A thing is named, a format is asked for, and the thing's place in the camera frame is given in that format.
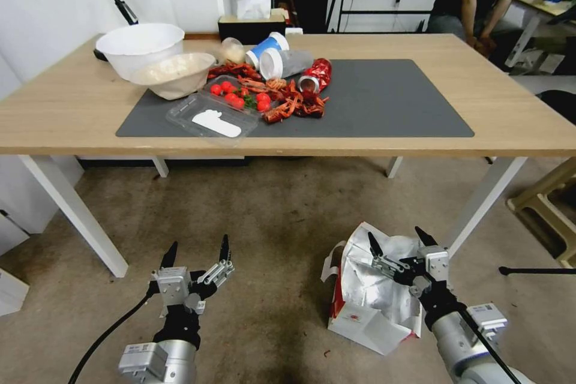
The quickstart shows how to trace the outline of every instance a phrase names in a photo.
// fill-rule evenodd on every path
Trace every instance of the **white plastic bowl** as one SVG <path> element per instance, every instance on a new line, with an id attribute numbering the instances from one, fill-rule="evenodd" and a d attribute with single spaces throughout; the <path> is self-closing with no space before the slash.
<path id="1" fill-rule="evenodd" d="M 164 99 L 178 99 L 203 87 L 215 62 L 207 53 L 178 54 L 137 70 L 130 82 L 148 86 Z"/>
<path id="2" fill-rule="evenodd" d="M 147 64 L 182 53 L 184 30 L 172 24 L 136 24 L 115 29 L 96 42 L 110 65 L 125 80 Z"/>

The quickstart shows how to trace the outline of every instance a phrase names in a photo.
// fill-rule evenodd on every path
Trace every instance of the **white table leg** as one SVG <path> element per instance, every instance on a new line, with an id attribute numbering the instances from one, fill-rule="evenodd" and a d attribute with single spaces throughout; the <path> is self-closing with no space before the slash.
<path id="1" fill-rule="evenodd" d="M 166 161 L 164 160 L 164 158 L 154 156 L 152 158 L 152 162 L 154 162 L 154 166 L 158 170 L 158 174 L 160 174 L 160 177 L 162 178 L 168 177 L 168 173 L 170 172 L 170 170 L 168 169 L 168 165 L 166 165 Z"/>
<path id="2" fill-rule="evenodd" d="M 472 197 L 460 211 L 460 216 L 446 237 L 446 243 L 450 245 L 451 257 L 492 207 L 492 204 L 520 170 L 526 159 L 525 157 L 499 157 L 494 161 Z"/>
<path id="3" fill-rule="evenodd" d="M 518 58 L 520 57 L 520 54 L 522 54 L 522 51 L 524 51 L 524 48 L 526 48 L 526 45 L 530 41 L 530 38 L 538 28 L 539 24 L 540 24 L 540 17 L 537 14 L 534 15 L 532 18 L 530 18 L 530 21 L 528 21 L 528 24 L 526 25 L 526 28 L 520 35 L 520 38 L 516 42 L 516 45 L 514 46 L 514 48 L 512 48 L 512 52 L 506 59 L 505 63 L 506 66 L 513 67 L 516 64 Z"/>
<path id="4" fill-rule="evenodd" d="M 20 159 L 114 276 L 124 277 L 128 264 L 52 158 L 21 155 Z"/>
<path id="5" fill-rule="evenodd" d="M 404 159 L 403 156 L 397 156 L 390 159 L 388 168 L 386 168 L 386 177 L 394 178 L 394 176 L 398 172 L 398 169 L 400 168 L 400 164 L 402 163 L 403 159 Z"/>

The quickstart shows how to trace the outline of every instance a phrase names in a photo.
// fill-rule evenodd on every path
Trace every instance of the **wooden table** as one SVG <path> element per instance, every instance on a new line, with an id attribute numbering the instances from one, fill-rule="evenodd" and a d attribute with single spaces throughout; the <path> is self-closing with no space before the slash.
<path id="1" fill-rule="evenodd" d="M 412 59 L 470 125 L 470 138 L 246 138 L 224 148 L 201 138 L 115 132 L 143 93 L 87 42 L 0 102 L 0 154 L 19 154 L 116 276 L 128 265 L 49 155 L 498 156 L 444 237 L 451 253 L 529 156 L 575 156 L 576 127 L 453 35 L 294 35 L 293 49 L 332 59 Z M 186 41 L 213 50 L 214 41 Z"/>
<path id="2" fill-rule="evenodd" d="M 516 64 L 526 44 L 530 41 L 530 38 L 543 20 L 550 20 L 553 17 L 563 14 L 570 9 L 572 5 L 572 1 L 568 0 L 558 3 L 544 2 L 543 0 L 512 0 L 512 2 L 522 9 L 525 9 L 531 15 L 531 18 L 506 59 L 506 66 L 509 67 L 513 67 Z M 569 21 L 568 24 L 576 26 L 575 21 Z"/>

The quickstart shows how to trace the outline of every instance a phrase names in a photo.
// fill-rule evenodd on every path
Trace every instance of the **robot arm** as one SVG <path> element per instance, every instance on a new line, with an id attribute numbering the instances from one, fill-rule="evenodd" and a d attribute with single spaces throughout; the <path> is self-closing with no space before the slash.
<path id="1" fill-rule="evenodd" d="M 437 340 L 438 351 L 454 383 L 533 384 L 510 369 L 492 347 L 508 320 L 492 303 L 466 307 L 448 283 L 449 254 L 419 227 L 423 243 L 415 257 L 393 261 L 368 233 L 372 267 L 409 287 L 426 312 L 424 322 Z"/>
<path id="2" fill-rule="evenodd" d="M 189 272 L 174 267 L 177 243 L 164 255 L 151 284 L 164 302 L 164 327 L 152 342 L 131 344 L 124 349 L 118 365 L 121 374 L 138 384 L 194 384 L 194 358 L 200 348 L 199 315 L 206 299 L 226 282 L 234 271 L 228 236 L 224 236 L 218 262 L 210 270 Z"/>

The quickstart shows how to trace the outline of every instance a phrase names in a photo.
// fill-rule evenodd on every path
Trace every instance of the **cherry tomato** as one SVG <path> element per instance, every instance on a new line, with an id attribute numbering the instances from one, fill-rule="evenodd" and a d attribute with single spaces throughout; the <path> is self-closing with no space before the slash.
<path id="1" fill-rule="evenodd" d="M 226 102 L 228 102 L 230 105 L 232 105 L 232 101 L 234 99 L 238 99 L 238 96 L 236 96 L 234 93 L 228 93 L 226 96 L 224 96 L 224 100 L 226 100 Z"/>
<path id="2" fill-rule="evenodd" d="M 267 93 L 258 93 L 256 95 L 256 101 L 257 102 L 268 102 L 268 104 L 270 105 L 270 96 L 268 96 Z"/>
<path id="3" fill-rule="evenodd" d="M 222 93 L 222 87 L 218 84 L 214 84 L 212 87 L 210 87 L 210 93 L 216 96 L 220 96 L 220 93 Z"/>
<path id="4" fill-rule="evenodd" d="M 266 112 L 270 109 L 270 102 L 269 101 L 259 101 L 258 104 L 256 105 L 256 109 L 259 112 Z"/>
<path id="5" fill-rule="evenodd" d="M 220 84 L 220 87 L 222 87 L 222 90 L 224 91 L 224 93 L 231 93 L 230 87 L 232 87 L 232 83 L 230 81 L 222 81 L 222 84 Z"/>
<path id="6" fill-rule="evenodd" d="M 240 99 L 238 97 L 235 99 L 232 99 L 232 102 L 230 102 L 230 105 L 232 105 L 232 107 L 235 109 L 244 109 L 244 99 Z"/>

